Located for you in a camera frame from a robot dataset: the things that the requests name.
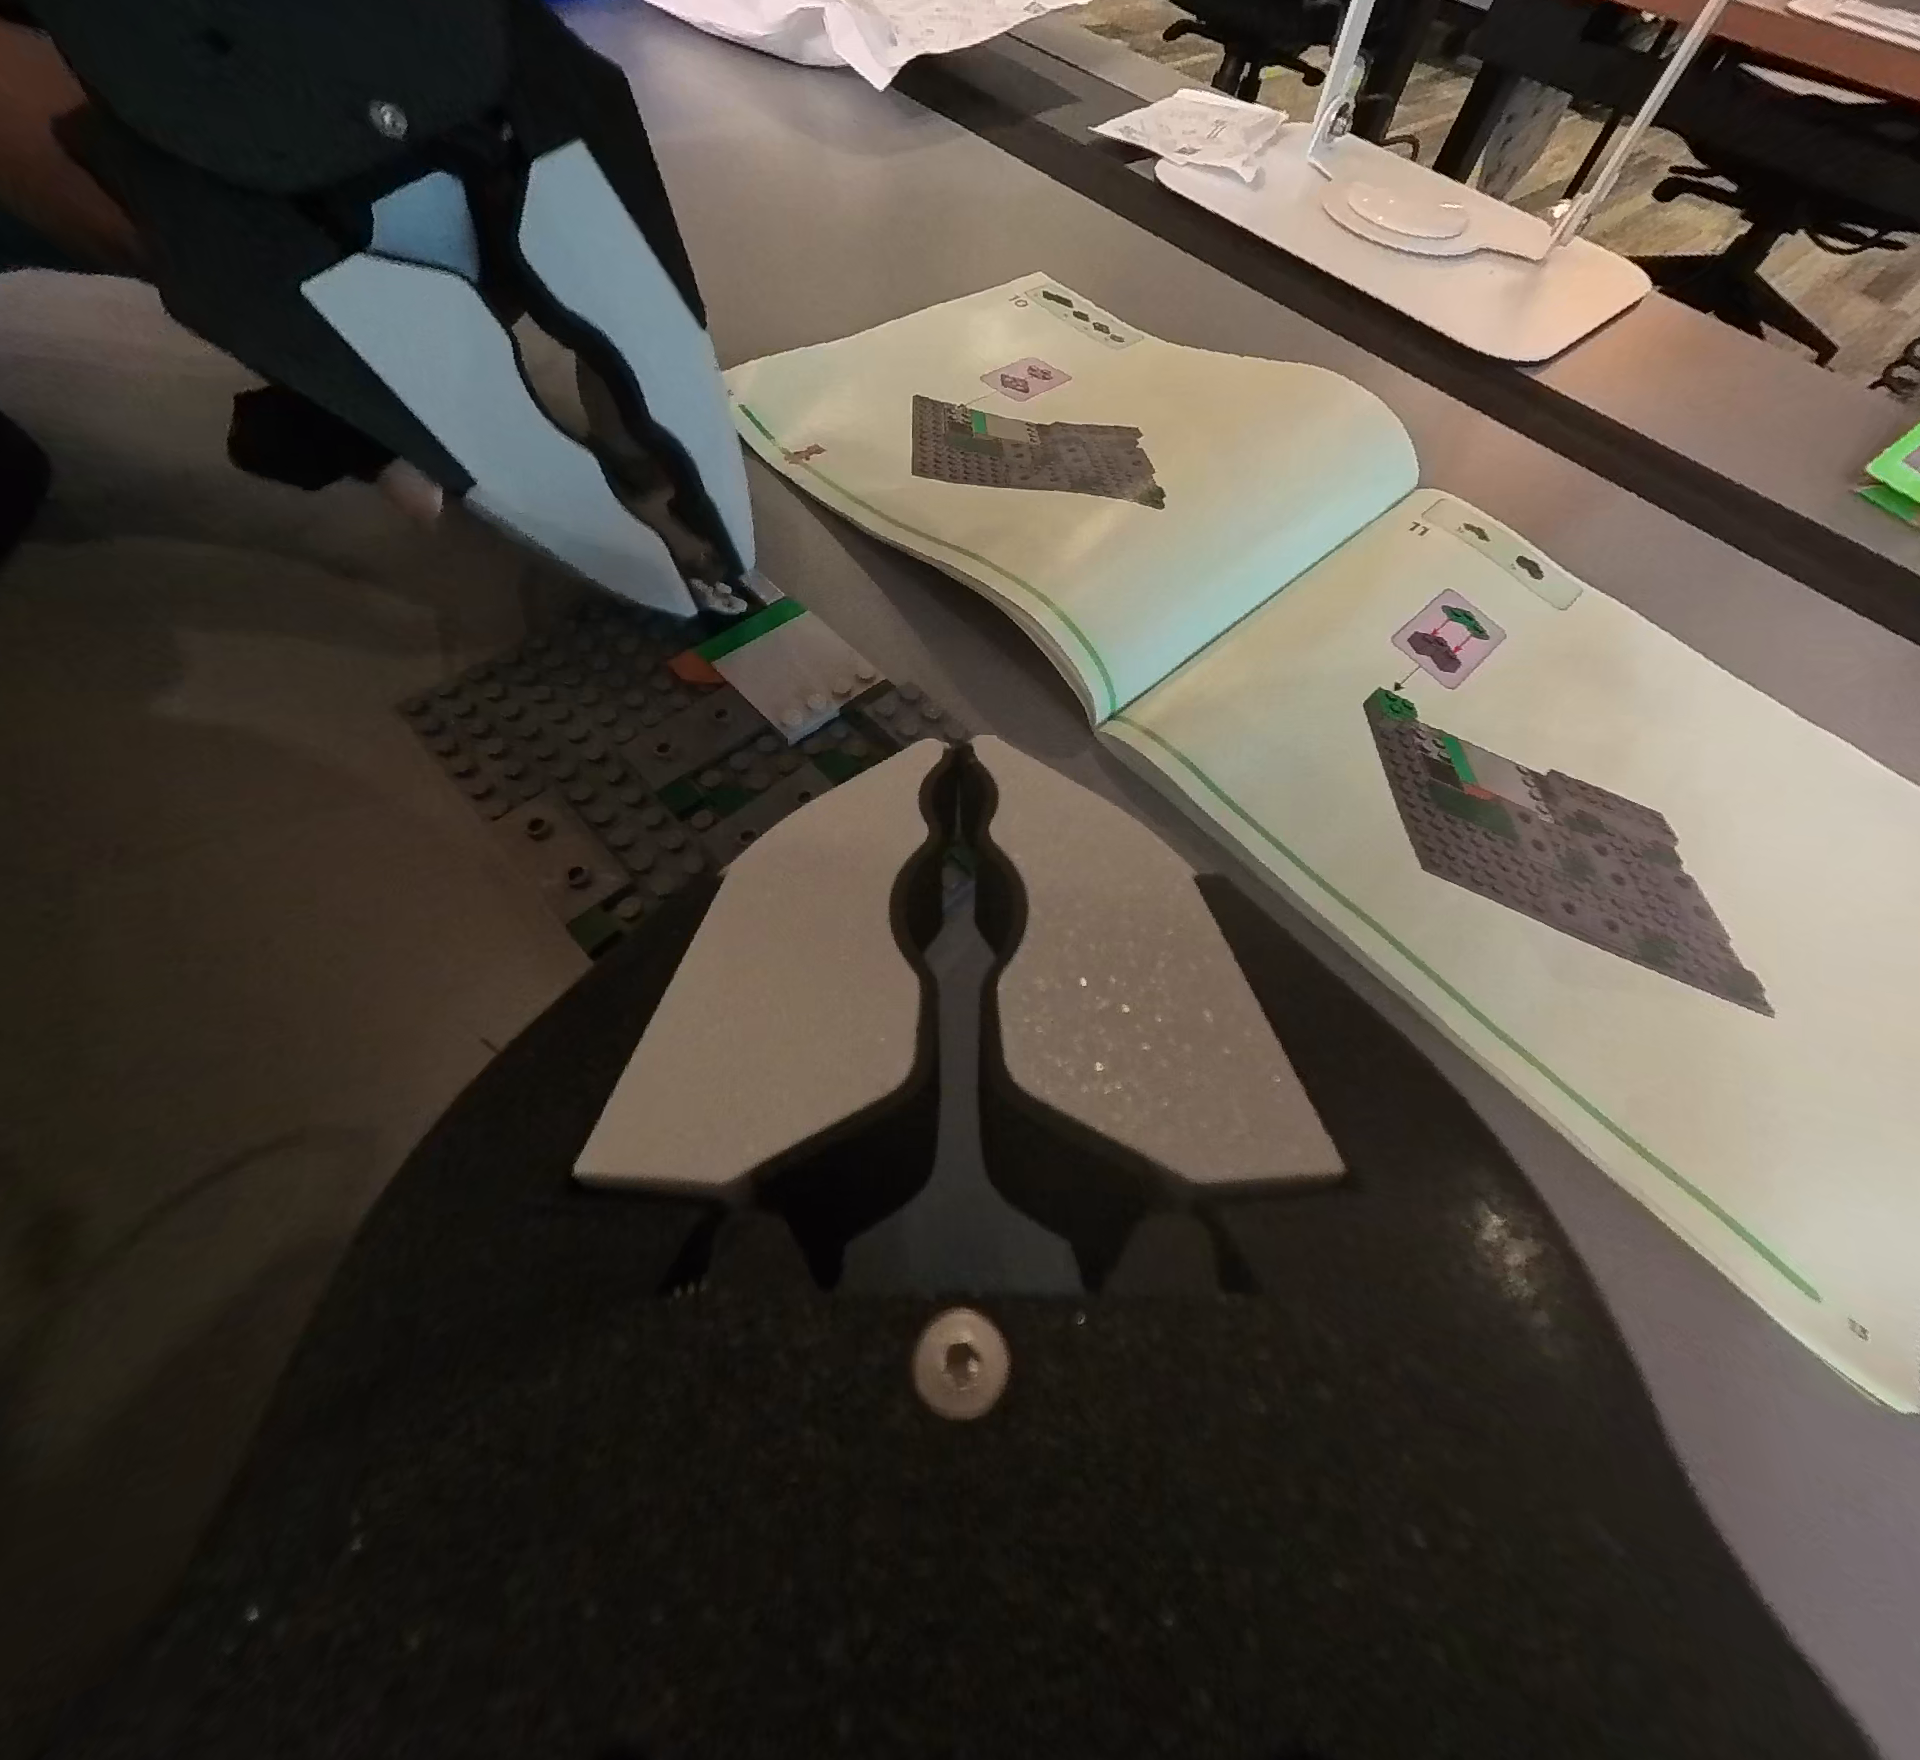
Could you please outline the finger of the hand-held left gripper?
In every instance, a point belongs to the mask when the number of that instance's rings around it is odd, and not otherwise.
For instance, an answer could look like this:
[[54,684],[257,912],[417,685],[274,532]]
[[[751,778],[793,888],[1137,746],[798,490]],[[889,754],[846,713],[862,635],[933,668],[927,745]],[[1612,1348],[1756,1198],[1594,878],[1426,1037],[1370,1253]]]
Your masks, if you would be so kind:
[[301,293],[468,477],[479,519],[636,606],[700,613],[687,581],[711,559],[682,559],[548,416],[479,284],[440,262],[362,253]]
[[625,430],[674,473],[677,519],[711,549],[711,581],[754,567],[752,501],[708,324],[674,283],[586,142],[530,163],[518,212],[535,291],[625,404]]

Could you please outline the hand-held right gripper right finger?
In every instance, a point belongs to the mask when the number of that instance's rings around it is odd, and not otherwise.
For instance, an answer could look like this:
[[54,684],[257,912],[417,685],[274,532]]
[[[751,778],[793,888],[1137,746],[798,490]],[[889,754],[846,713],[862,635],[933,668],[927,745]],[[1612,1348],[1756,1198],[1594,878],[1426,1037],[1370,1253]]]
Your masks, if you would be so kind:
[[1233,1257],[1217,1210],[1330,1192],[1348,1168],[1203,876],[1131,813],[996,738],[969,751],[989,1181],[1068,1244],[1086,1293],[1139,1232]]

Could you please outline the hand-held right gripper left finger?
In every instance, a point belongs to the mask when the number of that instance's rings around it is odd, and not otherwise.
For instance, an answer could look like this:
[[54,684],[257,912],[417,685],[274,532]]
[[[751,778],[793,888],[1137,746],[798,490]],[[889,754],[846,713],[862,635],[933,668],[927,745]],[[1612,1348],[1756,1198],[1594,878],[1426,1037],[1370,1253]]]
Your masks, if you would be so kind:
[[806,803],[716,883],[575,1183],[781,1220],[818,1287],[930,1181],[944,925],[966,752],[922,740]]

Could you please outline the grey brick baseplate model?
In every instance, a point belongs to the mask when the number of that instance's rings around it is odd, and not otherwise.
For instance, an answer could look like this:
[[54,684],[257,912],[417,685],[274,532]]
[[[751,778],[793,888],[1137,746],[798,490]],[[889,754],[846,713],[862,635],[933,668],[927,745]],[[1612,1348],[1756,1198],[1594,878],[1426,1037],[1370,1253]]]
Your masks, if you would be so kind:
[[758,573],[693,621],[589,599],[395,716],[592,962],[812,801],[973,740]]

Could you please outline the grey desk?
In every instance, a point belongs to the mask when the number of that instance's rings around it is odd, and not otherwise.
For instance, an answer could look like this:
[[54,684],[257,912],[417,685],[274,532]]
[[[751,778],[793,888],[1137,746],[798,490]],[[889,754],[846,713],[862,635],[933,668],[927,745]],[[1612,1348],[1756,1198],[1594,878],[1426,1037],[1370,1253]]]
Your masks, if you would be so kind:
[[1538,367],[1497,363],[1199,209],[1093,128],[1186,82],[1091,31],[1044,21],[907,66],[899,91],[1228,280],[1498,417],[1909,642],[1916,529],[1856,497],[1911,412],[1649,294]]
[[[1425,475],[1916,778],[1916,644],[974,131],[589,3],[718,347],[1047,271],[1161,336],[1371,387]],[[586,957],[394,703],[572,599],[493,531],[220,456],[228,361],[126,283],[5,283],[5,410],[58,466],[5,565],[5,1756],[128,1649],[354,1230]]]

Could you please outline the person's left hand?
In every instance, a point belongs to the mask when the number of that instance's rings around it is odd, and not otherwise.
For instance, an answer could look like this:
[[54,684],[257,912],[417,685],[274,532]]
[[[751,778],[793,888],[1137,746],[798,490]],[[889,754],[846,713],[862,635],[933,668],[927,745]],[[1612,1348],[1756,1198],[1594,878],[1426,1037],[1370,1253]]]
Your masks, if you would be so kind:
[[[110,277],[147,284],[149,264],[128,212],[66,151],[85,92],[20,0],[3,11],[3,271]],[[228,459],[240,471],[318,495],[371,486],[420,519],[443,489],[400,454],[311,404],[264,385],[239,396]]]

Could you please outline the open instruction booklet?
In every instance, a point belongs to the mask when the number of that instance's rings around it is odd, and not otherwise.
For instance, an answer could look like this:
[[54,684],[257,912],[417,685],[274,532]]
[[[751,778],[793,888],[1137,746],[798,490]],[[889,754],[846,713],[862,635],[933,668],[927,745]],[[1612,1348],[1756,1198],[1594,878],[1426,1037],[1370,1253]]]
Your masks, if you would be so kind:
[[1425,486],[1359,384],[1047,278],[727,376],[1103,745],[1844,1380],[1916,1412],[1916,785]]

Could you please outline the small folded white paper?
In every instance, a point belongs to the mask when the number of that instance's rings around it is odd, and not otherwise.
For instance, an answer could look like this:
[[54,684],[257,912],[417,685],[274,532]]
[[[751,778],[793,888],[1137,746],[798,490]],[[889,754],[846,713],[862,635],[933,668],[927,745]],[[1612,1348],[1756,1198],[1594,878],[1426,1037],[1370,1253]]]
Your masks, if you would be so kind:
[[1288,131],[1288,113],[1215,91],[1176,91],[1091,130],[1161,163],[1213,172],[1259,185],[1267,153]]

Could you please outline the white round disc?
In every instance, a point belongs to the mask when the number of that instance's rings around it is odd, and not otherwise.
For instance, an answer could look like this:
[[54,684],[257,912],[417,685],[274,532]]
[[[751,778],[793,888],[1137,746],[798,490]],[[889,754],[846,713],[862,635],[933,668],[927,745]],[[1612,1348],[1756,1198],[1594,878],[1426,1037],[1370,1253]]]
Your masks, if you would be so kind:
[[1462,257],[1477,247],[1473,208],[1429,187],[1348,181],[1330,187],[1327,212],[1349,232],[1396,253]]

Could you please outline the white stand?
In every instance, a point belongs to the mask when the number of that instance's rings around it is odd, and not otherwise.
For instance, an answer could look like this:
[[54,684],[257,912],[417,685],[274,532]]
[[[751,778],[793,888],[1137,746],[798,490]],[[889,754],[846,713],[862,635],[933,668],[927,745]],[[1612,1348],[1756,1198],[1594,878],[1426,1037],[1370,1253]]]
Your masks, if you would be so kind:
[[[1670,92],[1713,40],[1729,0],[1706,0],[1670,52],[1620,148],[1588,190],[1551,220],[1521,212],[1407,162],[1351,131],[1363,33],[1378,0],[1351,0],[1332,51],[1332,73],[1311,125],[1288,125],[1262,162],[1261,184],[1156,163],[1156,181],[1271,249],[1439,332],[1481,357],[1536,367],[1608,326],[1650,293],[1643,269],[1581,238],[1612,194],[1620,167],[1657,123]],[[1473,208],[1475,250],[1416,257],[1349,232],[1327,212],[1330,187],[1348,181],[1429,187]]]

